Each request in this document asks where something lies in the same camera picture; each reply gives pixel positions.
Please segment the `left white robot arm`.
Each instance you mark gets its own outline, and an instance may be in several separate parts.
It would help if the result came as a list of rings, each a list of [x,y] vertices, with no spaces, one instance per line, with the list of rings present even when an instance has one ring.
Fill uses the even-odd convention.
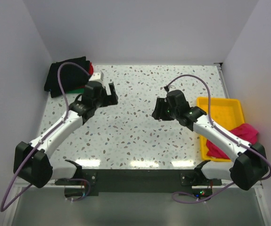
[[[100,107],[118,104],[115,85],[109,84],[110,94],[99,81],[90,81],[84,92],[66,107],[65,113],[46,132],[29,143],[20,142],[15,149],[13,172],[37,188],[51,180],[66,179],[76,185],[82,180],[82,167],[72,160],[52,166],[51,156],[75,130],[92,118]]]

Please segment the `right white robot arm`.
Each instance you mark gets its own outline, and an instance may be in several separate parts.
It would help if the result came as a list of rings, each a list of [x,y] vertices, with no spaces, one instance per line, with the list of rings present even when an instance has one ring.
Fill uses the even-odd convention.
[[[152,117],[162,121],[178,121],[228,156],[230,162],[204,161],[199,164],[194,174],[198,184],[205,185],[211,179],[225,179],[247,191],[258,181],[271,177],[271,164],[262,144],[252,144],[227,131],[203,109],[191,107],[180,90],[168,92],[165,98],[158,97]]]

